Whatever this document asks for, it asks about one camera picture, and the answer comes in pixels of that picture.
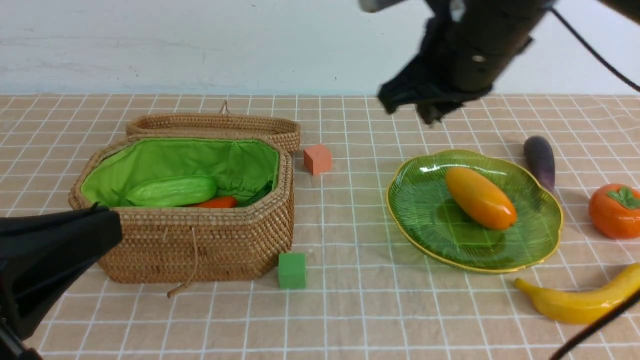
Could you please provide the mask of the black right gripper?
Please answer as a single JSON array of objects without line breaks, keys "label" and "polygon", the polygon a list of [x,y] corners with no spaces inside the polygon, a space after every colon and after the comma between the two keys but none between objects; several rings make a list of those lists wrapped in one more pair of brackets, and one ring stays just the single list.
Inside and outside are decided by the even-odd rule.
[{"label": "black right gripper", "polygon": [[447,42],[453,28],[448,10],[439,10],[427,20],[416,55],[377,92],[377,100],[388,115],[413,104],[423,123],[432,126],[493,90],[492,82],[471,84],[470,88],[456,83],[458,72],[454,66],[462,59],[462,53]]}]

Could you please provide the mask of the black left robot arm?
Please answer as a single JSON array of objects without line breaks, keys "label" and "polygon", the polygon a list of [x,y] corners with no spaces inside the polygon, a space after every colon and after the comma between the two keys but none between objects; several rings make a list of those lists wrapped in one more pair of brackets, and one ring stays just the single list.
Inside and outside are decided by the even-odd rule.
[{"label": "black left robot arm", "polygon": [[123,239],[119,214],[92,205],[0,221],[0,353],[39,360],[23,344],[80,276]]}]

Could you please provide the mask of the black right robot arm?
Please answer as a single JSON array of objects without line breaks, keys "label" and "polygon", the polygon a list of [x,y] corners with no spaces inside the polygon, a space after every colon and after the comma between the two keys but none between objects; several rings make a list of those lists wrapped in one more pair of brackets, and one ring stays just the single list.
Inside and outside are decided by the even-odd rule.
[{"label": "black right robot arm", "polygon": [[426,22],[418,52],[377,92],[389,116],[414,105],[423,123],[431,126],[485,97],[510,62],[533,42],[531,32],[548,14],[615,77],[639,89],[585,41],[553,0],[428,0],[427,6],[433,16]]}]

